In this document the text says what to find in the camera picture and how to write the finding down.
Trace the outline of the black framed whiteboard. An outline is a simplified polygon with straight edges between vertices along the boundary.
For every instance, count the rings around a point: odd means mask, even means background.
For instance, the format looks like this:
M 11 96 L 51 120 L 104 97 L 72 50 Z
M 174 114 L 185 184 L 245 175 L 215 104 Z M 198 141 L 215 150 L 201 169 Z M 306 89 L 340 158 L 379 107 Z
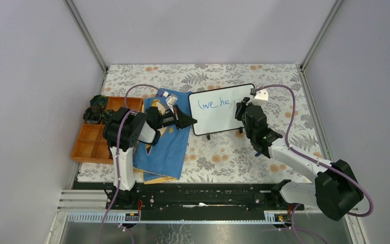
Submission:
M 192 93 L 188 96 L 192 126 L 196 136 L 203 136 L 243 127 L 235 119 L 237 103 L 250 96 L 254 84 L 240 84 Z

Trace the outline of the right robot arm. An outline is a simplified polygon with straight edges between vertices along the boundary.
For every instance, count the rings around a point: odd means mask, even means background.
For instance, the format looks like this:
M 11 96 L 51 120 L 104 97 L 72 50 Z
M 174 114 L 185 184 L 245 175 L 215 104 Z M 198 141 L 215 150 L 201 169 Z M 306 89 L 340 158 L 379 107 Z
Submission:
M 329 219 L 338 221 L 364 198 L 363 191 L 350 165 L 338 160 L 315 159 L 272 130 L 261 106 L 252 105 L 249 98 L 236 104 L 236 120 L 242 122 L 247 138 L 258 155 L 279 161 L 309 179 L 298 183 L 289 179 L 275 185 L 271 203 L 277 209 L 289 204 L 314 206 Z

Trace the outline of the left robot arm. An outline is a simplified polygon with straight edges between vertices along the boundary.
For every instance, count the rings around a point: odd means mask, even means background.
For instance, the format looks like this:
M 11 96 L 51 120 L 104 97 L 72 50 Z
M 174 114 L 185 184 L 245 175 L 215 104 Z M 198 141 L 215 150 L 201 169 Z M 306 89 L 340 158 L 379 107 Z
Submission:
M 126 209 L 137 204 L 133 189 L 136 180 L 133 172 L 133 150 L 138 142 L 155 146 L 161 137 L 160 129 L 175 126 L 188 128 L 198 121 L 184 113 L 178 105 L 160 112 L 158 107 L 148 107 L 145 112 L 126 107 L 119 108 L 105 123 L 103 138 L 113 158 L 115 179 L 108 195 L 110 204 L 118 201 Z

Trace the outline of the floral tablecloth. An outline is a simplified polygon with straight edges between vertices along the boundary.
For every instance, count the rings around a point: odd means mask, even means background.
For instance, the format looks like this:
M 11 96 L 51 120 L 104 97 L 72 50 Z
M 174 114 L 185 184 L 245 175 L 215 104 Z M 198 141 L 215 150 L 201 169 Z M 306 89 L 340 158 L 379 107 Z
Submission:
M 280 134 L 289 131 L 291 144 L 322 157 L 306 93 L 296 64 L 185 64 L 111 65 L 102 94 L 144 99 L 158 88 L 201 92 L 239 84 L 270 85 L 263 106 L 269 126 Z M 188 137 L 179 182 L 276 183 L 284 179 L 307 182 L 301 173 L 284 163 L 255 156 L 244 133 L 236 130 Z

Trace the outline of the blue pikachu cloth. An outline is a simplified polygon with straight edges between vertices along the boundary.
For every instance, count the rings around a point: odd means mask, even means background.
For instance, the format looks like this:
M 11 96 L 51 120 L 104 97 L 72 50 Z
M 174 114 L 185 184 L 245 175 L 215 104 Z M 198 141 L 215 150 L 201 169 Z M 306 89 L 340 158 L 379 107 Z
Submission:
M 185 114 L 190 114 L 188 96 L 190 92 L 160 88 L 169 95 L 177 96 L 176 105 Z M 162 92 L 155 97 L 144 99 L 145 111 L 148 107 L 157 107 L 164 113 L 169 107 Z M 139 143 L 134 159 L 135 169 L 142 171 L 145 184 L 157 184 L 180 179 L 186 156 L 190 127 L 178 130 L 175 125 L 159 129 L 160 139 L 155 146 Z

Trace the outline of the dark rolled fabric middle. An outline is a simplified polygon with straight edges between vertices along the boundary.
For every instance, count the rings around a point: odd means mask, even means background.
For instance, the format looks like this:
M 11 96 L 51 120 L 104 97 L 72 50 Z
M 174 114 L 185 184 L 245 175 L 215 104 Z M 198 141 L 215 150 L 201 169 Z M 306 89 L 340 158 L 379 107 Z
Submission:
M 102 111 L 102 124 L 106 124 L 115 114 L 115 111 L 112 109 Z

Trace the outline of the dark rolled fabric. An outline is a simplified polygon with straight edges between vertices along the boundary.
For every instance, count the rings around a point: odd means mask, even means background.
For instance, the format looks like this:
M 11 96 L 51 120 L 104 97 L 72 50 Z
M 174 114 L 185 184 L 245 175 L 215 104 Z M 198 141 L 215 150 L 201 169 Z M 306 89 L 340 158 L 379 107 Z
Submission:
M 83 120 L 85 124 L 98 125 L 102 121 L 103 109 L 100 106 L 88 107 L 84 114 Z
M 96 95 L 90 99 L 89 104 L 90 104 L 90 106 L 99 106 L 99 107 L 102 107 L 104 109 L 108 104 L 108 99 L 109 99 L 109 97 L 107 97 L 107 96 Z
M 115 111 L 112 109 L 102 111 L 102 124 L 106 124 L 115 114 Z

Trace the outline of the dark rolled fabric top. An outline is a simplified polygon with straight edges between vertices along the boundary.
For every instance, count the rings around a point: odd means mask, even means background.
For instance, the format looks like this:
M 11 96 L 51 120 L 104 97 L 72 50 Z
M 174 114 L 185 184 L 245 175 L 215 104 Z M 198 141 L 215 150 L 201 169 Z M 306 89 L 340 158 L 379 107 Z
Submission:
M 108 99 L 109 99 L 109 97 L 107 97 L 107 96 L 96 95 L 90 99 L 89 104 L 90 104 L 90 106 L 99 106 L 99 107 L 102 107 L 104 109 L 108 104 Z

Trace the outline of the dark rolled fabric left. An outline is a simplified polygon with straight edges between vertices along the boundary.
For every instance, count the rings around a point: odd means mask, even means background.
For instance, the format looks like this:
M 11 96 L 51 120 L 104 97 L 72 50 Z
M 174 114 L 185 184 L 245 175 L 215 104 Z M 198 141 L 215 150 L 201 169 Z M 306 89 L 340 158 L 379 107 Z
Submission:
M 103 109 L 100 106 L 88 107 L 84 114 L 83 120 L 85 124 L 98 125 L 102 121 Z

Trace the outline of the wooden compartment tray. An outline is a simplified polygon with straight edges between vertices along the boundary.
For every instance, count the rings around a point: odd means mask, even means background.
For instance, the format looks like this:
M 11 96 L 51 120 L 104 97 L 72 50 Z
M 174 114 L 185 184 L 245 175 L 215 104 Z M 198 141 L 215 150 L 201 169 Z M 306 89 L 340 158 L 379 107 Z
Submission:
M 129 97 L 109 97 L 107 106 L 103 109 L 112 109 L 115 112 L 127 102 L 130 109 L 141 111 L 143 99 Z M 103 138 L 105 125 L 102 121 L 98 125 L 85 124 L 79 132 L 78 138 L 71 153 L 71 159 L 76 162 L 113 164 L 112 154 L 106 140 Z

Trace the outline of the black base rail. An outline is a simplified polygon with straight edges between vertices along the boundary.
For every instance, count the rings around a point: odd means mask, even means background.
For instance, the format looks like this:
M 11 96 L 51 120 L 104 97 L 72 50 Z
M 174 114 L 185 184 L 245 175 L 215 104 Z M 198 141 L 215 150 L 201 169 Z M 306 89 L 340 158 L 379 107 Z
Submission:
M 304 209 L 285 202 L 274 184 L 136 183 L 129 191 L 112 187 L 106 193 L 106 207 L 134 210 L 142 221 L 258 221 L 265 211 Z

